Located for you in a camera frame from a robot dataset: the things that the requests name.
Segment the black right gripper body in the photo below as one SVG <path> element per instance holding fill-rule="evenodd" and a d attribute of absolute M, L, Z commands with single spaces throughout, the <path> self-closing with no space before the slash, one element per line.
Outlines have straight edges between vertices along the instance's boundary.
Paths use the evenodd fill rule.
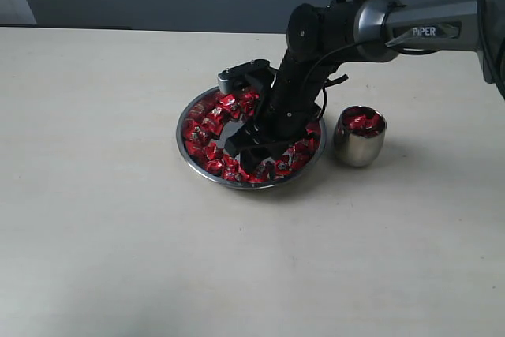
<path fill-rule="evenodd" d="M 301 137 L 316 117 L 316 97 L 329 76 L 346 61 L 346 48 L 313 52 L 288 48 L 252 116 L 260 131 L 260 144 L 291 143 Z"/>

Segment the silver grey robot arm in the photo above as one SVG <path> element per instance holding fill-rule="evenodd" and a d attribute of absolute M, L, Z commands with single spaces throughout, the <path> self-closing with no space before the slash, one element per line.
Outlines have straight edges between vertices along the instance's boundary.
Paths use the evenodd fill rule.
<path fill-rule="evenodd" d="M 486 82 L 504 89 L 504 0 L 442 0 L 407 6 L 399 0 L 333 0 L 299 5 L 290 15 L 279 68 L 254 60 L 222 71 L 228 93 L 252 85 L 260 94 L 252 117 L 224 145 L 253 172 L 300 139 L 318 114 L 316 97 L 339 84 L 347 62 L 389 62 L 400 54 L 477 54 Z"/>

